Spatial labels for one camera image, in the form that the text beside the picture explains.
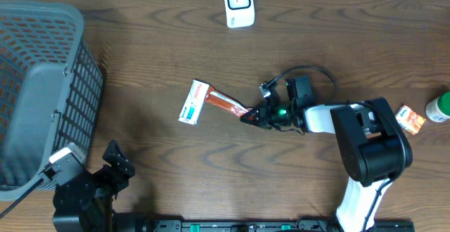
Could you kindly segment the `red Top candy wrapper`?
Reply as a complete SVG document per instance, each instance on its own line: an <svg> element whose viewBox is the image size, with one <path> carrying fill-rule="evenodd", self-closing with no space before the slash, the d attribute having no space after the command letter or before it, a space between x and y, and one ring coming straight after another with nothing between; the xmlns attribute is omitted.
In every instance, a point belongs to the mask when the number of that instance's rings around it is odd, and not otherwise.
<svg viewBox="0 0 450 232"><path fill-rule="evenodd" d="M250 108L246 108L237 100L217 91L213 86L208 88L205 102L221 108L237 117L241 117L250 111Z"/></svg>

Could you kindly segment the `white Panadol box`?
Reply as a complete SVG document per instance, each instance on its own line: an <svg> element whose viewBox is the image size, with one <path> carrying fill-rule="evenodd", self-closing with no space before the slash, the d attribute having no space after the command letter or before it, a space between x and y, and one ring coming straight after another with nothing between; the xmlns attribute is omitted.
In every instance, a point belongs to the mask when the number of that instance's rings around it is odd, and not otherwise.
<svg viewBox="0 0 450 232"><path fill-rule="evenodd" d="M201 114L210 85L196 79L193 80L183 108L179 115L179 121L195 125Z"/></svg>

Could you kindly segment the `orange tissue pack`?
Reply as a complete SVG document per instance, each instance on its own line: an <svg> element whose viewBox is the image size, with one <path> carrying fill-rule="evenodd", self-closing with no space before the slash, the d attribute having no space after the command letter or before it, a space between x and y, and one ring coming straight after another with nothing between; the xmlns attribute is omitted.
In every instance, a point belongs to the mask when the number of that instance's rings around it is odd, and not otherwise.
<svg viewBox="0 0 450 232"><path fill-rule="evenodd" d="M402 105L395 114L398 124L410 134L416 135L425 124L426 119L410 109L407 105Z"/></svg>

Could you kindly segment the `green lid jar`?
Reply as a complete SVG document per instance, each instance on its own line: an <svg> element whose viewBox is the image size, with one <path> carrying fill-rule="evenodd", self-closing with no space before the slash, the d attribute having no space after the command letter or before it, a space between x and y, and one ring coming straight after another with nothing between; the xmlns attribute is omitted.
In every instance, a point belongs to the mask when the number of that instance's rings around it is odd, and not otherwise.
<svg viewBox="0 0 450 232"><path fill-rule="evenodd" d="M425 114L427 117L436 123L442 123L449 120L449 100L450 92L448 91L433 101L430 101L425 107Z"/></svg>

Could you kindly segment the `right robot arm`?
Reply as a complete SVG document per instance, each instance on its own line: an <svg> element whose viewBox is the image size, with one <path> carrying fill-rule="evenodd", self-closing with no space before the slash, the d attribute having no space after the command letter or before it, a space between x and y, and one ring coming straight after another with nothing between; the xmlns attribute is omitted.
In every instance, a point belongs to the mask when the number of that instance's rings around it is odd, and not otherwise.
<svg viewBox="0 0 450 232"><path fill-rule="evenodd" d="M386 190L412 163L411 147L384 98L317 104L307 76L287 79L289 101L281 102L276 80L259 88L264 102L241 115L262 129L328 133L337 139L349 175L344 198L328 231L371 231Z"/></svg>

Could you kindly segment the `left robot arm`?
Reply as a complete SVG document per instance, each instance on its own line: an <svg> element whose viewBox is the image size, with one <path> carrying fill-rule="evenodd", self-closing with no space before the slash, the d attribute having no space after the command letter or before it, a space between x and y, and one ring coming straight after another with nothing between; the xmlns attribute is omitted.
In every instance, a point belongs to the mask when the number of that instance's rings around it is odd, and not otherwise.
<svg viewBox="0 0 450 232"><path fill-rule="evenodd" d="M53 225L57 231L147 231L146 218L137 213L117 213L113 201L129 186L135 175L133 164L111 140L103 159L106 164L95 173L83 165L77 174L56 186L53 197Z"/></svg>

